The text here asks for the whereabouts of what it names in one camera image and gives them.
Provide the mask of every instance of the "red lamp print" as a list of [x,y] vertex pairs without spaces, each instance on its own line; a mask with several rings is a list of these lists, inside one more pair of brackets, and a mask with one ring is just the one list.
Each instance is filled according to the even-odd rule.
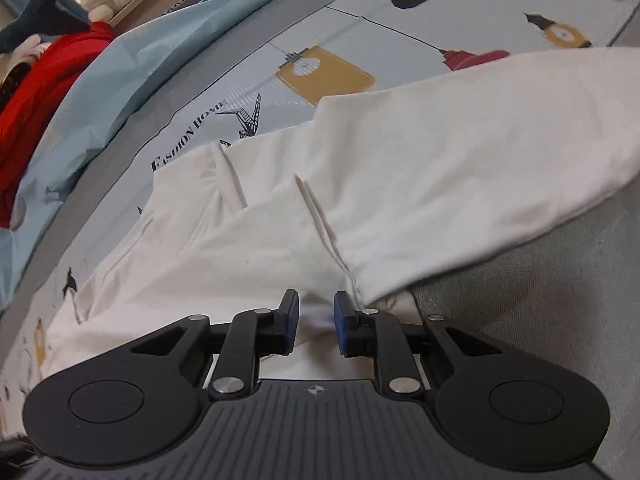
[[489,50],[482,54],[472,54],[466,50],[442,50],[440,48],[438,50],[444,56],[443,63],[451,70],[462,70],[470,66],[482,65],[510,55],[506,50]]

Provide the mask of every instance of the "white cloth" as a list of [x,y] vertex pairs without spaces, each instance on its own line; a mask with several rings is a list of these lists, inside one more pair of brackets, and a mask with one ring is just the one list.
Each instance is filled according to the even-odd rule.
[[640,169],[638,73],[636,49],[523,54],[325,98],[309,123],[181,156],[66,298],[45,373],[189,314],[227,322],[274,308],[296,288],[298,346],[270,374],[287,376],[300,355],[302,378],[326,378],[335,363],[299,349],[335,343],[336,290],[363,306],[542,234],[628,183]]

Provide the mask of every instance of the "ribbed black plate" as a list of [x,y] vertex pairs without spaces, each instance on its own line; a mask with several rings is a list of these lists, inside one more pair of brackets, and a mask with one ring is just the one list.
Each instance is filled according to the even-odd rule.
[[264,380],[251,397],[213,404],[189,438],[149,462],[96,471],[45,458],[26,476],[29,480],[601,478],[587,464],[522,473],[475,462],[437,433],[419,404],[386,399],[368,380]]

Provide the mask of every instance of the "dark green shark plush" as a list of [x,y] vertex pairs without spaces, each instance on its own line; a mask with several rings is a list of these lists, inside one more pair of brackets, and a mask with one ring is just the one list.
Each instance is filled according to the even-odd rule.
[[87,15],[74,16],[57,0],[29,0],[20,16],[0,30],[0,54],[12,52],[33,34],[58,36],[90,28]]

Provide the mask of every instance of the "bed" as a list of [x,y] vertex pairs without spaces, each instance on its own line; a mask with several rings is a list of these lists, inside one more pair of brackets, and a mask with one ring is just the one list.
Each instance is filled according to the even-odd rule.
[[[22,429],[21,406],[40,380],[46,327],[62,304],[63,291],[80,287],[140,217],[155,170],[205,142],[229,144],[303,123],[324,95],[391,88],[458,70],[482,56],[490,60],[564,46],[636,46],[637,6],[638,0],[207,0],[123,36],[83,76],[84,85],[72,89],[20,188],[28,212],[22,228],[28,235],[10,240],[6,249],[20,272],[12,274],[5,289],[16,288],[22,279],[0,319],[5,433]],[[126,85],[123,72],[109,72],[115,64],[133,74]],[[301,78],[314,73],[312,84]],[[96,110],[105,82],[114,98]],[[72,136],[62,131],[69,126]],[[69,175],[78,176],[97,153],[71,191],[75,179]],[[57,173],[43,199],[38,190],[52,171]],[[569,236],[561,231],[569,229],[575,237],[586,229],[571,225],[549,236]],[[561,258],[572,262],[570,250],[551,250],[557,242],[543,237],[532,243],[548,254],[534,258],[545,269]],[[517,267],[522,251],[540,254],[538,246],[530,247],[415,284],[418,307],[424,314],[457,317],[589,377],[588,360],[575,351],[564,357],[566,348],[541,343],[549,341],[558,322],[563,330],[577,327],[578,335],[584,333],[572,316],[558,319],[547,312],[545,320],[533,308],[540,295],[532,288],[548,285],[544,273],[534,279],[531,272],[524,273],[528,278],[522,277],[524,271],[504,272]],[[491,286],[496,276],[519,284],[513,287],[514,299],[505,300]],[[598,297],[606,302],[606,294]],[[569,305],[581,300],[569,293],[547,299]],[[494,300],[499,307],[494,308]],[[628,316],[616,322],[638,327],[640,320],[632,319],[637,302],[626,300]],[[476,307],[479,301],[482,308]],[[606,319],[610,312],[598,311],[598,316]],[[524,323],[541,327],[537,338],[522,328]],[[614,327],[603,323],[590,324],[587,343],[612,337]],[[600,352],[603,345],[580,347],[578,353]],[[629,365],[627,359],[612,377]],[[598,384],[610,403],[614,399],[616,422],[629,415],[621,406],[637,391],[639,376],[640,370],[620,396]],[[631,418],[639,416],[636,410]],[[600,465],[614,478],[632,478],[638,466],[630,462],[632,452],[623,457],[614,450],[640,445],[632,429],[626,426],[626,433],[607,440],[601,450]]]

